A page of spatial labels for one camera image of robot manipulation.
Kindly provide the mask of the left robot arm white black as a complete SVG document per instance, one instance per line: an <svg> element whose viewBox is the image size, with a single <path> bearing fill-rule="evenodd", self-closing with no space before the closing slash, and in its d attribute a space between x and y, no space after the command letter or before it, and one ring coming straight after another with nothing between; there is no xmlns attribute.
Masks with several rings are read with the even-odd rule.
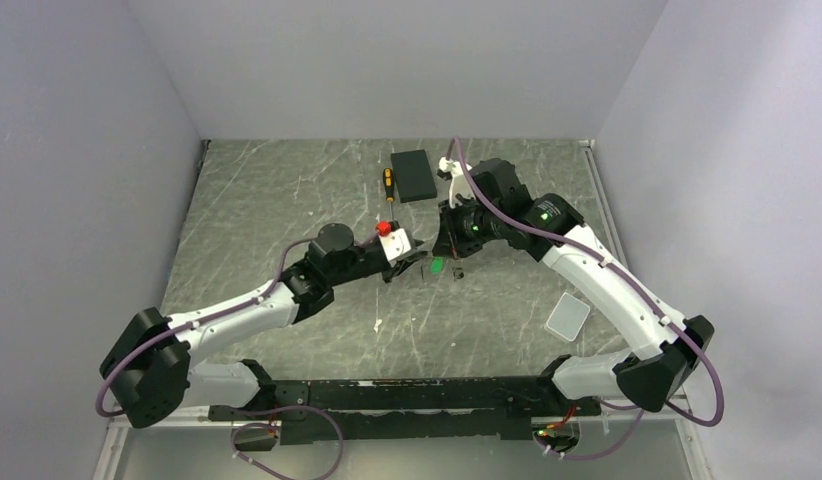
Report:
<svg viewBox="0 0 822 480"><path fill-rule="evenodd" d="M276 384L255 360L213 364L215 353L270 329L291 327L325 309L335 287L380 275L390 282L425 257L424 241L398 222L381 222L363 241L342 223L296 240L270 280L214 305L164 315L156 307L133 316L102 361L95 409L124 416L135 428L157 424L180 408L224 406L251 420L276 406ZM305 247L303 257L286 256Z"/></svg>

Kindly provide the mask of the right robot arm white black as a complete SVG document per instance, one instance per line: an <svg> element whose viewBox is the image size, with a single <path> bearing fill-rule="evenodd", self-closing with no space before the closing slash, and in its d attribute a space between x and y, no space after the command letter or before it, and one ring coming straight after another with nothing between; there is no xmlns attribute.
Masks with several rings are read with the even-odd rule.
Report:
<svg viewBox="0 0 822 480"><path fill-rule="evenodd" d="M650 412L666 406L699 364L696 352L707 348L713 325L660 302L563 197L532 197L512 163L493 158L462 168L441 158L437 174L450 187L438 205L434 255L463 259L505 241L575 286L626 342L612 354L555 361L537 391L542 409L561 415L576 400L597 396L624 397Z"/></svg>

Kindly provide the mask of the black box left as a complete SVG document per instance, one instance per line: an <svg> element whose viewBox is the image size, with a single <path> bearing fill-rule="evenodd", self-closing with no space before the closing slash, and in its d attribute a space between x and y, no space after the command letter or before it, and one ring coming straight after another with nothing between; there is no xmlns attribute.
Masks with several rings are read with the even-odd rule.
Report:
<svg viewBox="0 0 822 480"><path fill-rule="evenodd" d="M401 203L437 197L434 175L425 150L394 152L390 156Z"/></svg>

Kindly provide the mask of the yellow black screwdriver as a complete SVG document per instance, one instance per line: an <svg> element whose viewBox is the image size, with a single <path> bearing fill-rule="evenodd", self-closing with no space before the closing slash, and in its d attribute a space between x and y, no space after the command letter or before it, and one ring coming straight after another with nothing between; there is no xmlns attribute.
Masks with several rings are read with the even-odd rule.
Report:
<svg viewBox="0 0 822 480"><path fill-rule="evenodd" d="M385 193L385 200L389 205L390 218L395 219L394 202L395 202L395 181L391 168L385 168L382 173L382 184Z"/></svg>

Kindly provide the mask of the white grey tablet device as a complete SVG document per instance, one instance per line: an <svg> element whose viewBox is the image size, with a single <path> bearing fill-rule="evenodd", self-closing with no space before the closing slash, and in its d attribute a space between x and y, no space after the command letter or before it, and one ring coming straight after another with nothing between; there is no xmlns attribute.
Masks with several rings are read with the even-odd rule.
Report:
<svg viewBox="0 0 822 480"><path fill-rule="evenodd" d="M585 325L591 307L570 293L564 293L544 323L544 329L567 342L577 339Z"/></svg>

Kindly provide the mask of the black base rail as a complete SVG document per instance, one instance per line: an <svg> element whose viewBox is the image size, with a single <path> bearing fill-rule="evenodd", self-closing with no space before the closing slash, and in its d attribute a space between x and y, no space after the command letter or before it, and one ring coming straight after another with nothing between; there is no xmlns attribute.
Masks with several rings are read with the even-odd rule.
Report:
<svg viewBox="0 0 822 480"><path fill-rule="evenodd" d="M597 417L599 403L569 400L546 377L277 380L238 409L213 405L212 422L273 419L283 445L334 440L495 436L528 440L546 423Z"/></svg>

